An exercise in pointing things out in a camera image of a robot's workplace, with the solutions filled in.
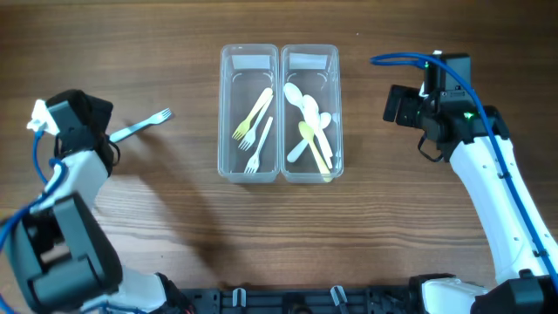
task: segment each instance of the blue wire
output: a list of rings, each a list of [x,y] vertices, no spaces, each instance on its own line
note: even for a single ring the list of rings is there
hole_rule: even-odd
[[[114,305],[114,304],[109,304],[108,302],[103,302],[97,305],[93,305],[92,307],[84,310],[81,312],[81,314],[86,314],[89,313],[90,311],[95,311],[97,309],[101,309],[101,310],[115,310],[115,311],[121,311],[121,312],[132,312],[134,314],[147,314],[146,312],[138,309],[138,308],[126,308],[126,307],[121,307],[118,305]]]
[[[58,159],[51,159],[49,161],[49,164],[51,167],[54,167],[54,165],[59,165],[62,169],[62,171],[60,172],[60,175],[58,176],[58,178],[52,183],[52,185],[46,190],[44,191],[41,196],[39,196],[35,201],[32,201],[31,203],[29,203],[28,205],[22,207],[21,209],[19,209],[7,222],[6,224],[3,226],[3,228],[0,230],[0,253],[2,252],[3,249],[3,245],[6,242],[6,239],[8,238],[8,235],[10,234],[10,232],[14,229],[14,227],[16,227],[16,225],[19,223],[19,221],[25,216],[27,215],[31,208],[42,203],[44,200],[46,200],[49,196],[52,195],[52,193],[54,193],[54,191],[56,191],[56,189],[58,187],[60,187],[60,185],[62,184],[62,182],[64,181],[65,177],[66,177],[66,173],[68,171],[68,167],[60,160]],[[6,301],[3,299],[2,294],[0,294],[0,309],[6,311],[7,314],[14,314],[15,311],[6,303]]]
[[[37,171],[38,177],[41,179],[43,184],[46,184],[46,183],[48,183],[48,181],[44,177],[43,171],[41,171],[41,167],[38,165],[38,159],[37,159],[38,142],[43,137],[43,134],[44,134],[44,131],[35,132],[35,139],[33,141],[33,165],[35,166],[35,170]]]
[[[416,58],[418,60],[382,61],[382,60],[391,59],[391,58]],[[417,66],[419,68],[424,69],[424,67],[420,67],[419,65],[414,64],[414,63],[419,63],[420,62],[419,60],[425,61],[425,62],[428,62],[428,63],[432,63],[432,64],[437,65],[440,68],[444,69],[444,71],[446,71],[448,74],[450,74],[463,87],[463,89],[465,89],[469,93],[469,95],[471,95],[471,98],[473,99],[473,102],[477,106],[477,110],[479,111],[480,119],[482,120],[482,124],[484,125],[485,129],[487,130],[488,138],[490,139],[493,150],[496,153],[496,158],[498,159],[498,162],[500,163],[500,167],[502,169],[502,173],[503,173],[504,178],[506,180],[507,187],[509,188],[509,192],[510,192],[511,196],[514,198],[515,204],[517,205],[517,209],[519,209],[519,211],[520,211],[521,217],[523,218],[523,221],[525,222],[527,230],[529,231],[529,234],[533,237],[534,245],[539,250],[539,254],[541,255],[541,259],[544,262],[545,266],[547,267],[548,274],[550,275],[550,278],[552,280],[552,284],[555,287],[555,293],[558,293],[558,274],[556,274],[556,269],[555,269],[554,265],[552,264],[552,262],[550,261],[550,258],[548,256],[548,252],[545,249],[544,245],[542,244],[541,238],[539,237],[539,234],[537,233],[537,231],[536,231],[536,229],[533,225],[533,222],[531,222],[531,218],[529,217],[529,214],[527,213],[527,210],[525,209],[525,206],[523,205],[523,201],[521,201],[521,197],[520,197],[519,193],[517,192],[517,189],[515,188],[514,181],[512,180],[511,175],[509,175],[509,171],[507,170],[507,164],[506,164],[506,161],[504,160],[504,155],[502,154],[502,152],[500,150],[500,146],[498,146],[498,142],[496,141],[496,137],[494,136],[492,128],[490,127],[490,123],[488,122],[487,114],[485,113],[485,110],[484,110],[482,104],[480,103],[480,98],[479,98],[479,96],[477,96],[477,93],[474,91],[474,89],[456,71],[454,71],[450,66],[446,65],[444,62],[442,62],[441,60],[439,60],[437,58],[433,58],[431,56],[428,56],[428,55],[425,55],[425,54],[422,54],[422,53],[416,53],[416,52],[388,53],[388,54],[385,54],[385,55],[372,57],[370,61],[373,65],[414,65],[414,66]]]

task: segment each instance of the wood grain surface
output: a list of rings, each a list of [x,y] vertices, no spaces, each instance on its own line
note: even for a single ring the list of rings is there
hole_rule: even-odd
[[[46,3],[0,6],[0,216],[41,188],[25,130],[35,99],[80,88],[114,103],[109,132],[175,113],[121,143],[92,209],[128,266],[184,288],[359,286],[431,272],[492,287],[487,239],[458,177],[417,152],[419,130],[382,121],[390,85],[419,86],[422,73],[368,63],[442,49],[472,56],[473,86],[500,109],[523,178],[558,231],[556,1]],[[233,185],[217,174],[220,52],[236,43],[337,46],[338,180]],[[40,144],[43,168],[52,143]],[[25,311],[5,258],[0,292]]]

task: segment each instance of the clear plastic container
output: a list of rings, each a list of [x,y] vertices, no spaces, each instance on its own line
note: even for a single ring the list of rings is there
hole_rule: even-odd
[[[281,97],[278,98],[281,171],[289,182],[329,182],[340,176],[344,170],[339,53],[337,48],[330,44],[290,44],[282,48],[281,62]],[[320,174],[308,146],[295,162],[287,160],[289,152],[303,139],[298,123],[304,121],[301,110],[291,105],[282,94],[282,89],[288,82],[296,85],[303,95],[312,96],[319,106],[320,113],[331,114],[331,122],[323,130],[333,153],[333,168],[330,169],[330,174]],[[314,142],[321,153],[316,137]]]
[[[219,174],[234,183],[267,183],[279,174],[278,91],[279,51],[272,44],[229,44],[221,52],[221,92],[219,97]],[[247,151],[238,146],[233,133],[246,119],[266,87],[273,90],[273,100],[255,132],[255,142]],[[263,128],[273,117],[269,134],[260,153],[260,166],[254,174],[244,174],[254,154]],[[254,125],[257,115],[252,119]]]

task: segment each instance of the white plastic fork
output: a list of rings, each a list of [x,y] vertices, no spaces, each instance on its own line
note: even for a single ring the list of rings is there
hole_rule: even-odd
[[[258,148],[255,150],[254,155],[252,155],[252,157],[250,157],[250,159],[248,160],[246,169],[244,169],[244,174],[255,174],[258,171],[258,168],[260,167],[260,151],[262,150],[263,142],[268,137],[271,122],[273,122],[273,117],[269,117],[268,122],[265,124],[262,137],[260,138],[260,142],[258,143]]]
[[[255,130],[260,124],[260,121],[262,121],[263,115],[268,110],[269,104],[271,104],[272,99],[273,99],[273,95],[271,95],[271,97],[269,97],[269,99],[266,101],[265,105],[263,105],[263,108],[258,114],[258,118],[255,120],[255,123],[252,126],[252,128],[250,128],[250,130],[246,133],[246,135],[244,135],[244,139],[242,139],[241,145],[238,146],[238,148],[240,148],[241,150],[248,150],[254,144]]]

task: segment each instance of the yellow plastic spoon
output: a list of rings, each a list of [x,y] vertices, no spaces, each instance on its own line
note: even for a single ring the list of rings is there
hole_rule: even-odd
[[[330,170],[325,165],[320,152],[316,148],[316,144],[314,144],[314,130],[304,121],[298,122],[298,130],[308,144],[310,144],[310,149],[314,154],[314,159],[316,160],[317,167],[320,169],[320,174],[330,174]],[[324,178],[324,180],[329,182],[331,178]]]

